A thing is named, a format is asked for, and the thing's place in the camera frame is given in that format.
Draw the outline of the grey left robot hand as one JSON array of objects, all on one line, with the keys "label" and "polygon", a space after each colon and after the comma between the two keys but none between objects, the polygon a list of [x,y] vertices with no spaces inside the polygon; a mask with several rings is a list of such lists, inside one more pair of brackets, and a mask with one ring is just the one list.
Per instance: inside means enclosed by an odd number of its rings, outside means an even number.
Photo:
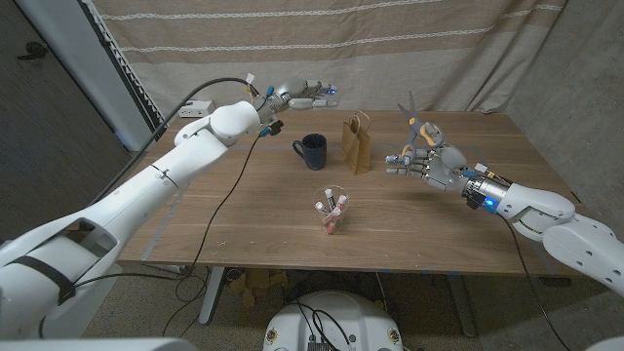
[{"label": "grey left robot hand", "polygon": [[261,125],[271,124],[278,113],[288,109],[308,110],[338,107],[332,96],[336,87],[319,80],[295,79],[274,88],[255,104]]}]

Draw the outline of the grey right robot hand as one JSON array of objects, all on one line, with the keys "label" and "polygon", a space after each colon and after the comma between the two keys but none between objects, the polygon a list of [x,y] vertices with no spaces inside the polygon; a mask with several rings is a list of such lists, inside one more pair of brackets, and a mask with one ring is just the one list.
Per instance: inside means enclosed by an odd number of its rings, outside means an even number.
[{"label": "grey right robot hand", "polygon": [[509,184],[469,169],[460,150],[448,144],[435,149],[406,145],[401,154],[388,155],[385,162],[390,165],[388,174],[415,176],[436,189],[458,192],[470,208],[484,208],[493,214],[509,188]]}]

